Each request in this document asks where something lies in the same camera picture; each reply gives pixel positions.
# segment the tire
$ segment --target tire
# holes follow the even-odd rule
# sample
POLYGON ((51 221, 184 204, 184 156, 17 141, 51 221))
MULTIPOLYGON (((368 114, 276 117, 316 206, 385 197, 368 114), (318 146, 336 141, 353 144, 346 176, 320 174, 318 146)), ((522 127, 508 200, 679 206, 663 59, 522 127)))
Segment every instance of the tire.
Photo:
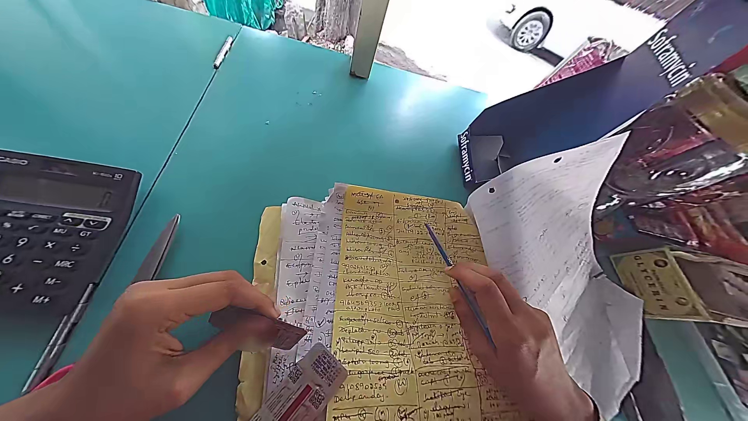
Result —
POLYGON ((551 17, 537 11, 528 13, 512 28, 509 45, 522 52, 528 52, 540 45, 551 30, 551 17))

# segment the hubcap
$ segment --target hubcap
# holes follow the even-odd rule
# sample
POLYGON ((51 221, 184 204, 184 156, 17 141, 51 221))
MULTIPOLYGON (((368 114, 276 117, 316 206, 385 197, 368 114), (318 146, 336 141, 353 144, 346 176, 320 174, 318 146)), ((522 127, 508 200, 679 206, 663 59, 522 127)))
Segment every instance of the hubcap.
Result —
POLYGON ((530 46, 540 41, 540 37, 543 36, 543 22, 539 20, 531 20, 517 31, 517 45, 519 46, 530 46))

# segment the finger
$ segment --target finger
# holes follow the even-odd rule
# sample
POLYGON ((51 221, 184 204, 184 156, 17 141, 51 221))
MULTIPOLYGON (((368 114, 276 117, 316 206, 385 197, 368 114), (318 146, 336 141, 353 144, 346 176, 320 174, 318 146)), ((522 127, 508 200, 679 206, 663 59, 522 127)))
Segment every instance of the finger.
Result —
POLYGON ((462 262, 447 268, 446 273, 473 292, 492 336, 497 336, 502 327, 512 322, 513 314, 506 305, 501 291, 492 280, 471 270, 462 262))
POLYGON ((483 332, 483 328, 475 318, 473 311, 470 310, 468 302, 457 288, 450 288, 450 298, 455 306, 455 313, 460 320, 462 331, 465 332, 467 341, 470 343, 470 350, 478 357, 483 364, 487 364, 486 358, 493 355, 493 347, 488 343, 488 338, 483 332))
POLYGON ((499 270, 491 269, 488 266, 473 263, 472 261, 466 261, 464 262, 464 265, 472 271, 480 273, 481 275, 486 276, 490 280, 494 281, 494 284, 499 287, 501 295, 504 296, 506 305, 509 306, 509 309, 512 310, 512 312, 524 310, 529 306, 529 304, 525 303, 525 301, 522 300, 522 297, 520 297, 519 292, 514 287, 514 285, 512 285, 506 278, 506 276, 504 276, 504 274, 499 270))
POLYGON ((239 272, 235 270, 220 270, 218 272, 198 273, 197 275, 185 276, 183 278, 162 279, 158 282, 160 285, 163 285, 168 289, 180 289, 231 279, 241 279, 248 282, 239 272))
POLYGON ((278 329, 267 318, 253 317, 237 321, 202 347, 177 357, 181 365, 182 387, 191 396, 248 339, 269 346, 277 335, 278 329))
POLYGON ((270 318, 281 315, 270 297, 242 279, 228 279, 169 291, 173 309, 188 317, 215 312, 227 306, 255 309, 270 318))

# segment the right hand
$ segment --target right hand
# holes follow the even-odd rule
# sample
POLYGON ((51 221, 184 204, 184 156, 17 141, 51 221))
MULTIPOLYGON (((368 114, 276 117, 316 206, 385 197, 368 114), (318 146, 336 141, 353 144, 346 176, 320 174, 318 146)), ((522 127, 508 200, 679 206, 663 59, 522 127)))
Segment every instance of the right hand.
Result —
POLYGON ((494 383, 536 421, 598 421, 590 397, 566 371, 551 320, 522 300, 499 271, 459 262, 447 275, 475 293, 496 348, 457 288, 450 289, 470 349, 494 383))

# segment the teal desk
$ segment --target teal desk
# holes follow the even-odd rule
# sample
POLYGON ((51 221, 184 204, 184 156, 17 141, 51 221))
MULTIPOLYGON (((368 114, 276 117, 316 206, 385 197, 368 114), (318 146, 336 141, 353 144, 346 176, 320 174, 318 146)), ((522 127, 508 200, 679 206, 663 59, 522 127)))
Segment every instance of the teal desk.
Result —
MULTIPOLYGON (((235 269, 251 279, 260 214, 289 196, 323 199, 343 181, 465 200, 456 134, 485 96, 381 65, 367 82, 348 76, 349 65, 342 54, 242 29, 61 364, 80 357, 175 213, 182 224, 162 277, 235 269)), ((197 346, 212 333, 202 317, 177 336, 197 346)), ((234 420, 238 363, 236 355, 165 419, 234 420)))
MULTIPOLYGON (((139 213, 58 366, 80 358, 175 213, 162 277, 235 269, 251 279, 260 214, 289 196, 321 199, 342 181, 466 198, 456 134, 483 94, 381 65, 354 79, 339 53, 146 0, 16 1, 4 18, 0 148, 144 175, 139 213)), ((2 320, 0 402, 18 395, 57 323, 2 320)), ((682 338, 655 327, 685 409, 716 414, 713 388, 688 385, 705 377, 692 375, 682 338)), ((194 348, 213 333, 203 316, 176 335, 194 348)), ((238 362, 163 419, 234 420, 238 362)))
MULTIPOLYGON (((14 0, 0 25, 0 148, 135 169, 139 209, 239 25, 145 0, 14 0)), ((109 291, 105 282, 98 294, 109 291)), ((58 319, 0 319, 0 402, 58 319)))

